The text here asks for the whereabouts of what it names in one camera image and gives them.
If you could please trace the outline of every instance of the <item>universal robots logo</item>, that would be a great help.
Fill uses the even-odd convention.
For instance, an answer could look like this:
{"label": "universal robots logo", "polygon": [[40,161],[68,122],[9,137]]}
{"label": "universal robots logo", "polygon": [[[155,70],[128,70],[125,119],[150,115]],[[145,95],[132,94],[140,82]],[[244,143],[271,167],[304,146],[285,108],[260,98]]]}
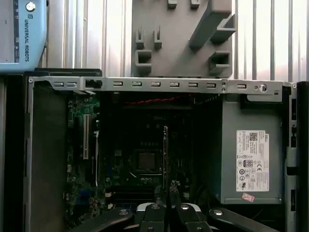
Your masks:
{"label": "universal robots logo", "polygon": [[[28,2],[26,4],[26,10],[33,12],[35,10],[35,4]],[[28,19],[25,19],[25,62],[29,62],[29,20],[33,19],[33,14],[28,14]]]}

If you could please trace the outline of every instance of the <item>metal sheet wall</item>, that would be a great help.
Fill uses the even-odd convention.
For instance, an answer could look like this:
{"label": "metal sheet wall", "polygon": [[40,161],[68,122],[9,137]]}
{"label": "metal sheet wall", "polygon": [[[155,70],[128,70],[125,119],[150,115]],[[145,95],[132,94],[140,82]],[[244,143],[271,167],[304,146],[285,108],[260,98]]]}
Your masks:
{"label": "metal sheet wall", "polygon": [[[53,0],[46,63],[130,76],[133,0]],[[308,0],[232,0],[234,79],[307,79]]]}

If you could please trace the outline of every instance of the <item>expansion slot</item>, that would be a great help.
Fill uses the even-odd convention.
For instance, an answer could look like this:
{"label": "expansion slot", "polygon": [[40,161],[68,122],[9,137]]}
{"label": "expansion slot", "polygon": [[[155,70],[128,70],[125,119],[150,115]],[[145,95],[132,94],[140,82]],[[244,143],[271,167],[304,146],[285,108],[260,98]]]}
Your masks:
{"label": "expansion slot", "polygon": [[90,133],[91,115],[84,115],[84,148],[83,158],[89,159],[89,133]]}

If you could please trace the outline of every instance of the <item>power supply label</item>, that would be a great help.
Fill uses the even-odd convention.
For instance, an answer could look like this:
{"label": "power supply label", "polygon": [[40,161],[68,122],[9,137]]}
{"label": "power supply label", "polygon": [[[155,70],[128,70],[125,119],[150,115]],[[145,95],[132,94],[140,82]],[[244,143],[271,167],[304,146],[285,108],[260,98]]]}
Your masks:
{"label": "power supply label", "polygon": [[269,191],[269,134],[238,130],[236,157],[236,191]]}

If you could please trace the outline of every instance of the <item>circuit board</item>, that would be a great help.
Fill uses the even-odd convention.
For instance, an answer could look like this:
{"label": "circuit board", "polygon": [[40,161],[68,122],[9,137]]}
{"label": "circuit board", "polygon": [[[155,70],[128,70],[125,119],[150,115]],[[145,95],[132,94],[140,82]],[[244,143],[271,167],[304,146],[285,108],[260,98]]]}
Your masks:
{"label": "circuit board", "polygon": [[[164,187],[169,165],[170,184],[181,188],[189,200],[191,163],[191,116],[184,111],[123,110],[109,120],[113,129],[107,157],[106,191],[123,186],[139,189],[137,200],[153,201]],[[169,128],[169,162],[164,163],[164,127]]]}
{"label": "circuit board", "polygon": [[[102,118],[95,95],[76,94],[68,101],[69,229],[118,206],[134,210],[140,203],[159,202],[168,187],[189,201],[190,111],[120,106],[106,112]],[[164,128],[169,129],[168,160]]]}
{"label": "circuit board", "polygon": [[[98,109],[99,100],[95,95],[74,94],[68,102],[67,190],[64,196],[68,229],[98,216],[104,210],[104,181],[94,182],[93,159],[90,158],[93,156],[85,159],[83,154],[85,133],[88,133],[89,141],[93,141],[92,135],[99,131]],[[94,122],[88,132],[84,130],[85,116]]]}

